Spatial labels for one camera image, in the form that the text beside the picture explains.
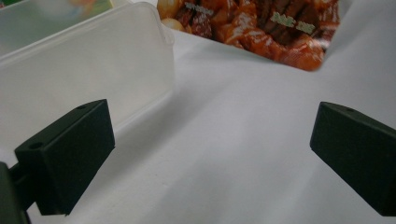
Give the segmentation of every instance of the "white surface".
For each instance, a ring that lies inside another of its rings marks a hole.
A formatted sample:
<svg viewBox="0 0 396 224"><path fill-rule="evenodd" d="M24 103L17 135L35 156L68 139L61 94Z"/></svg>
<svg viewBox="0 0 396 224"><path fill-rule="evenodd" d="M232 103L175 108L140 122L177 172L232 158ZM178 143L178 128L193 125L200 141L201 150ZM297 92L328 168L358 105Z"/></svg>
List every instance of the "white surface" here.
<svg viewBox="0 0 396 224"><path fill-rule="evenodd" d="M395 11L394 0L353 1L313 73L174 32L171 104L117 133L71 216L33 206L33 222L396 223L309 147L320 101L396 128Z"/></svg>

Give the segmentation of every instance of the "black plastic block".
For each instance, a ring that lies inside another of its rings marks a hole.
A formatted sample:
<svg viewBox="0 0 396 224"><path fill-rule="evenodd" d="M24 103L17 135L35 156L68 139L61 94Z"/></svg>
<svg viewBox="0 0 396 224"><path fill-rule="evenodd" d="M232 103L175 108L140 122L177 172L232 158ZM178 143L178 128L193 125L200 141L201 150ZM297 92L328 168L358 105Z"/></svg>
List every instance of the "black plastic block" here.
<svg viewBox="0 0 396 224"><path fill-rule="evenodd" d="M115 146L106 100L81 105L25 141L16 156L42 215L70 214Z"/></svg>
<svg viewBox="0 0 396 224"><path fill-rule="evenodd" d="M0 189L0 223L29 223L20 206L11 173L3 162L0 162Z"/></svg>
<svg viewBox="0 0 396 224"><path fill-rule="evenodd" d="M382 216L396 216L396 131L359 111L320 103L310 146Z"/></svg>

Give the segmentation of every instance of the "food package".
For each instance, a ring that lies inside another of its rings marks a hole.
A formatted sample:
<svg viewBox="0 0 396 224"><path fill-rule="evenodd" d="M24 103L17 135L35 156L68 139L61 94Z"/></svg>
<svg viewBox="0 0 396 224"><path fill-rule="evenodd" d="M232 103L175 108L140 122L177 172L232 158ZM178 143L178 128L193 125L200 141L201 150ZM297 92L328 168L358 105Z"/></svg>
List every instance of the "food package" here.
<svg viewBox="0 0 396 224"><path fill-rule="evenodd" d="M322 65L338 0L159 0L164 25L306 71Z"/></svg>

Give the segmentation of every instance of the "container lid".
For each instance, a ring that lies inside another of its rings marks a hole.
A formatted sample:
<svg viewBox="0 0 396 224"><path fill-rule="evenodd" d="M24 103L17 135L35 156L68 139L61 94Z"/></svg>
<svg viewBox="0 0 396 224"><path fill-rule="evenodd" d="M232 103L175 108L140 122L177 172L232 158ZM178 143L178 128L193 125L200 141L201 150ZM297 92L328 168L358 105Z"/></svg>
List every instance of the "container lid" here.
<svg viewBox="0 0 396 224"><path fill-rule="evenodd" d="M0 149L11 155L70 109L99 99L108 100L116 132L167 95L173 79L173 37L156 8L110 9L0 56Z"/></svg>

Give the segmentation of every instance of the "white tablecloth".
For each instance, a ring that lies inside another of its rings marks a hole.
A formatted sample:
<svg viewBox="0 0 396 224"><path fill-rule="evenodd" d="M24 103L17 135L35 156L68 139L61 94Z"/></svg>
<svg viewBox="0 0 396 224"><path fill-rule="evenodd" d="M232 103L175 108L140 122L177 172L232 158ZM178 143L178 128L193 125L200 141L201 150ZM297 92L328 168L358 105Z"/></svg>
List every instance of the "white tablecloth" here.
<svg viewBox="0 0 396 224"><path fill-rule="evenodd" d="M396 128L396 2L343 6L316 72L173 32L169 103L117 133L70 216L42 217L34 205L33 223L396 223L309 146L321 101Z"/></svg>

